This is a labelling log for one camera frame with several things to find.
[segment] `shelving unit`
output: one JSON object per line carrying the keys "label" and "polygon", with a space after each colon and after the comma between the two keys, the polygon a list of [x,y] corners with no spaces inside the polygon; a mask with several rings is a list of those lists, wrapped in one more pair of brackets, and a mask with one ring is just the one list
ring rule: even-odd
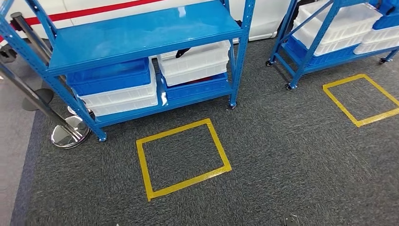
{"label": "shelving unit", "polygon": [[[230,96],[234,108],[242,73],[255,0],[246,0],[241,27],[230,16],[228,0],[213,0],[177,8],[115,18],[90,24],[57,29],[37,0],[25,0],[45,28],[53,53],[48,65],[33,52],[5,20],[4,10],[12,4],[6,0],[0,7],[0,34],[28,64],[46,81],[60,98],[93,130],[100,141],[106,140],[101,129],[116,123],[154,113]],[[58,76],[100,66],[153,56],[222,40],[239,38],[237,58],[230,48],[232,82],[225,89],[185,98],[166,100],[157,74],[159,104],[123,113],[96,117],[88,114],[84,103],[75,98],[59,81]]]}
{"label": "shelving unit", "polygon": [[[323,7],[321,7],[319,10],[317,10],[311,17],[306,19],[302,24],[297,26],[295,29],[293,29],[291,32],[287,33],[288,29],[288,24],[292,19],[292,15],[294,14],[294,10],[297,5],[297,0],[291,0],[291,3],[288,7],[286,16],[284,17],[281,29],[279,31],[278,38],[276,40],[276,44],[274,45],[274,48],[272,50],[271,56],[268,61],[266,61],[266,66],[272,66],[274,63],[276,63],[276,59],[281,62],[283,67],[287,69],[287,71],[291,74],[292,79],[291,81],[286,84],[286,89],[295,89],[297,88],[297,83],[299,79],[304,76],[305,74],[311,73],[311,72],[316,72],[319,70],[327,69],[330,67],[334,67],[337,65],[345,64],[351,61],[355,61],[358,59],[362,59],[365,57],[381,54],[384,52],[390,52],[390,54],[382,58],[380,60],[380,63],[383,64],[385,62],[391,61],[393,56],[398,52],[399,47],[394,47],[394,48],[388,48],[388,49],[383,49],[371,53],[365,53],[365,54],[360,54],[360,55],[355,55],[354,53],[345,55],[344,57],[337,58],[336,60],[330,60],[325,63],[320,63],[317,65],[309,65],[310,60],[313,58],[314,52],[319,46],[324,34],[326,33],[328,27],[330,26],[331,22],[333,21],[334,17],[337,15],[338,11],[342,7],[347,7],[347,6],[352,6],[360,3],[368,2],[367,0],[330,0],[328,1]],[[307,22],[312,20],[316,15],[318,15],[320,12],[322,12],[324,9],[326,9],[328,6],[331,6],[330,11],[328,12],[323,24],[321,25],[321,28],[319,29],[319,32],[317,33],[312,45],[309,47],[309,49],[306,51],[306,54],[304,56],[299,56],[298,52],[293,51],[292,49],[287,46],[286,41],[289,38],[292,38],[292,34],[298,31],[301,27],[303,27]],[[283,59],[283,57],[280,55],[279,51],[284,50],[287,55],[294,61],[294,63],[297,66],[297,70],[295,71],[292,69],[288,63]]]}

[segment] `wheel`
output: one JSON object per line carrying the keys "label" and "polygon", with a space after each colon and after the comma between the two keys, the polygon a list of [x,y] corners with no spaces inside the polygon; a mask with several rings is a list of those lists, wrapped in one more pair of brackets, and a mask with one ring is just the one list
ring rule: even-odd
{"label": "wheel", "polygon": [[105,141],[107,141],[107,137],[100,138],[100,139],[98,139],[98,141],[100,141],[100,142],[105,142]]}
{"label": "wheel", "polygon": [[237,106],[237,103],[236,103],[235,105],[230,105],[230,108],[231,108],[232,110],[234,110],[234,108],[236,108],[236,106]]}
{"label": "wheel", "polygon": [[266,61],[266,67],[270,67],[272,65],[272,63],[270,62],[270,60]]}
{"label": "wheel", "polygon": [[379,64],[383,65],[383,64],[385,64],[385,62],[387,62],[387,60],[385,58],[380,58]]}
{"label": "wheel", "polygon": [[289,84],[286,84],[286,90],[292,90],[292,87]]}

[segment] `plastic storage bin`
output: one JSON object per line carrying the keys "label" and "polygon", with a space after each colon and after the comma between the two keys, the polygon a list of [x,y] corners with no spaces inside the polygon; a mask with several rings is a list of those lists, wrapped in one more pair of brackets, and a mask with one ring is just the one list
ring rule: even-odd
{"label": "plastic storage bin", "polygon": [[[371,0],[370,4],[377,7],[379,2]],[[384,16],[374,24],[374,30],[399,26],[399,0],[382,0],[378,11]]]}
{"label": "plastic storage bin", "polygon": [[363,42],[373,42],[379,40],[393,39],[395,37],[399,38],[399,26],[388,27],[380,30],[372,29],[364,37]]}
{"label": "plastic storage bin", "polygon": [[[301,24],[326,4],[326,2],[326,0],[323,0],[300,6],[296,21]],[[306,23],[303,28],[312,34],[313,37],[316,37],[316,34],[319,32],[319,29],[330,9],[331,5]],[[373,24],[380,17],[382,17],[382,14],[366,3],[343,7],[333,19],[322,39],[322,42],[333,42],[369,32],[373,27]]]}
{"label": "plastic storage bin", "polygon": [[227,73],[211,76],[208,80],[205,81],[198,81],[191,84],[183,83],[172,87],[168,87],[166,85],[165,78],[162,77],[161,81],[166,92],[166,98],[168,100],[173,100],[200,93],[207,93],[215,90],[224,89],[227,85]]}
{"label": "plastic storage bin", "polygon": [[[331,53],[323,54],[321,56],[313,55],[310,61],[308,62],[308,67],[321,65],[332,61],[339,61],[342,58],[346,58],[349,55],[353,55],[353,51],[358,45],[359,44],[349,46]],[[306,49],[305,45],[302,44],[299,40],[297,40],[293,36],[288,38],[285,48],[288,48],[290,51],[292,51],[299,59],[305,58],[305,55],[308,52],[308,49]]]}
{"label": "plastic storage bin", "polygon": [[230,42],[220,41],[193,47],[176,58],[177,51],[157,56],[168,86],[194,81],[227,71]]}
{"label": "plastic storage bin", "polygon": [[114,91],[79,96],[87,105],[107,105],[138,97],[151,96],[156,92],[153,82],[148,85],[136,86]]}
{"label": "plastic storage bin", "polygon": [[[151,90],[156,90],[157,82],[155,77],[155,69],[152,63],[149,64],[149,68],[151,72],[151,83],[150,83],[150,85],[152,86]],[[87,104],[87,107],[94,112],[94,115],[102,116],[107,114],[127,112],[140,108],[155,106],[157,104],[158,104],[158,95],[157,92],[155,91],[146,96],[135,96],[133,98],[130,98],[129,96],[129,98],[123,98],[123,100],[107,104],[101,104],[101,105]]]}
{"label": "plastic storage bin", "polygon": [[79,96],[146,85],[151,82],[148,58],[98,67],[66,76],[66,83]]}
{"label": "plastic storage bin", "polygon": [[354,54],[370,53],[381,49],[399,46],[399,37],[361,43],[354,51]]}
{"label": "plastic storage bin", "polygon": [[[295,20],[294,21],[294,28],[299,26],[299,23]],[[357,34],[351,36],[349,38],[339,39],[331,42],[326,42],[322,40],[317,47],[316,51],[314,52],[315,56],[320,56],[326,53],[334,52],[346,47],[350,47],[362,42],[363,38],[368,34],[368,32],[364,32],[361,34]],[[293,36],[300,40],[307,49],[310,48],[316,34],[309,33],[304,27],[301,27],[298,31],[296,31]]]}

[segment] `yellow tape square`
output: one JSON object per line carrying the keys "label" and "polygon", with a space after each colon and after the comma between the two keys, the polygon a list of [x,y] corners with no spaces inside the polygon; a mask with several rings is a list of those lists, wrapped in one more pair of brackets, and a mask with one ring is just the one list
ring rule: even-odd
{"label": "yellow tape square", "polygon": [[[163,137],[166,137],[166,136],[169,136],[169,135],[173,135],[175,133],[179,133],[179,132],[182,132],[182,131],[185,131],[185,130],[188,130],[188,129],[192,129],[194,127],[198,127],[198,126],[201,126],[201,125],[207,125],[207,127],[209,129],[209,132],[211,133],[213,142],[215,143],[217,151],[219,152],[219,155],[220,155],[220,157],[222,159],[223,166],[220,167],[220,168],[217,168],[217,169],[215,169],[215,170],[213,170],[211,172],[204,173],[204,174],[196,176],[194,178],[191,178],[191,179],[182,181],[180,183],[177,183],[175,185],[172,185],[172,186],[169,186],[169,187],[166,187],[166,188],[162,188],[162,189],[160,189],[158,191],[153,191],[152,190],[152,185],[151,185],[150,174],[149,174],[148,168],[147,168],[147,161],[145,160],[143,144],[146,143],[146,142],[150,142],[150,141],[153,141],[153,140],[156,140],[156,139],[160,139],[160,138],[163,138]],[[229,160],[227,159],[226,153],[224,152],[222,144],[220,143],[220,140],[217,137],[215,128],[213,127],[212,122],[211,122],[211,120],[209,118],[208,119],[204,119],[204,120],[200,120],[200,121],[197,121],[197,122],[185,125],[185,126],[181,126],[181,127],[175,128],[175,129],[171,129],[171,130],[159,133],[159,134],[155,134],[155,135],[152,135],[152,136],[149,136],[149,137],[138,139],[136,141],[136,144],[137,144],[137,152],[138,152],[138,157],[139,157],[139,160],[140,160],[140,167],[141,167],[141,171],[142,171],[142,174],[143,174],[143,181],[144,181],[144,186],[145,186],[145,191],[147,193],[147,200],[148,201],[151,201],[151,199],[153,199],[153,198],[156,198],[156,197],[159,197],[159,196],[162,196],[162,195],[166,195],[166,194],[175,192],[177,190],[183,189],[185,187],[191,186],[193,184],[199,183],[199,182],[204,181],[206,179],[215,177],[215,176],[220,175],[222,173],[231,171],[231,165],[229,163]]]}
{"label": "yellow tape square", "polygon": [[[380,92],[382,92],[387,98],[389,98],[392,102],[394,102],[398,108],[395,108],[393,110],[371,116],[369,118],[363,119],[363,120],[357,120],[342,104],[337,100],[337,98],[328,90],[331,87],[338,86],[350,81],[354,81],[357,79],[366,79],[368,82],[370,82],[374,87],[376,87]],[[323,85],[323,90],[324,92],[333,100],[333,102],[348,116],[348,118],[357,126],[364,126],[369,123],[388,118],[390,116],[394,116],[399,113],[399,101],[395,99],[391,94],[389,94],[386,90],[384,90],[380,85],[378,85],[375,81],[373,81],[370,77],[368,77],[366,74],[358,74],[355,76],[351,76],[346,79],[334,81],[332,83]]]}

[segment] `white plastic bin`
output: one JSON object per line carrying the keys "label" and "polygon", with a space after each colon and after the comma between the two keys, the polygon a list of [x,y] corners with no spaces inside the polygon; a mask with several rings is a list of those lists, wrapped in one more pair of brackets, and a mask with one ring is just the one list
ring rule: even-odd
{"label": "white plastic bin", "polygon": [[158,55],[157,59],[166,84],[174,86],[226,72],[229,49],[230,42],[225,40],[193,47],[180,58],[174,51]]}
{"label": "white plastic bin", "polygon": [[399,26],[388,27],[385,29],[374,30],[372,29],[363,39],[363,42],[373,42],[380,40],[399,38]]}
{"label": "white plastic bin", "polygon": [[[297,22],[299,24],[303,23],[326,3],[326,0],[322,0],[300,6],[296,18]],[[303,28],[312,34],[312,37],[316,37],[316,34],[319,32],[319,29],[330,9],[331,5],[303,26]],[[333,42],[369,32],[372,29],[373,24],[382,16],[381,13],[368,3],[343,7],[333,19],[322,41]]]}
{"label": "white plastic bin", "polygon": [[370,53],[381,49],[399,46],[399,37],[378,40],[373,42],[362,42],[354,51],[354,54]]}
{"label": "white plastic bin", "polygon": [[[295,20],[294,28],[296,28],[297,26],[299,26],[299,23]],[[359,44],[362,42],[362,40],[366,34],[368,34],[368,32],[357,34],[357,35],[349,37],[349,38],[335,40],[332,42],[326,42],[326,41],[322,40],[320,42],[319,46],[317,47],[316,51],[314,52],[314,55],[320,56],[320,55],[323,55],[326,53],[330,53],[330,52],[337,51],[337,50],[340,50],[340,49],[343,49],[343,48],[346,48],[349,46]],[[301,27],[297,32],[295,32],[293,34],[293,36],[296,39],[300,40],[306,46],[307,49],[310,48],[310,46],[315,38],[315,34],[309,33],[304,27]]]}
{"label": "white plastic bin", "polygon": [[87,104],[87,107],[94,112],[94,115],[102,116],[102,115],[126,112],[126,111],[157,105],[158,104],[158,96],[156,92],[157,82],[155,77],[155,69],[151,61],[149,68],[151,73],[151,83],[150,83],[151,87],[143,88],[144,86],[141,86],[140,88],[141,91],[139,90],[123,91],[125,89],[120,89],[119,90],[120,92],[118,92],[118,90],[111,91],[113,93],[110,95],[105,94],[110,92],[100,93],[101,97],[95,97],[92,98],[92,100],[97,101],[101,99],[104,101],[98,105]]}
{"label": "white plastic bin", "polygon": [[86,96],[81,96],[81,97],[78,96],[78,97],[80,99],[82,99],[86,103],[86,105],[89,106],[89,108],[90,108],[92,106],[107,105],[107,104],[112,104],[115,102],[131,100],[134,98],[151,96],[154,93],[156,93],[156,89],[154,86],[154,84],[156,83],[155,70],[154,70],[154,66],[152,65],[151,60],[150,60],[148,67],[150,69],[150,74],[151,74],[151,83],[150,84],[125,88],[125,89],[118,89],[118,90],[113,90],[113,91],[107,91],[107,92],[102,92],[102,93],[96,93],[96,94],[91,94],[91,95],[86,95]]}
{"label": "white plastic bin", "polygon": [[99,105],[90,107],[96,116],[102,116],[107,114],[114,114],[120,112],[127,112],[140,108],[155,106],[158,104],[157,93],[152,96],[142,97],[140,99],[127,100],[124,102],[113,103],[109,105]]}

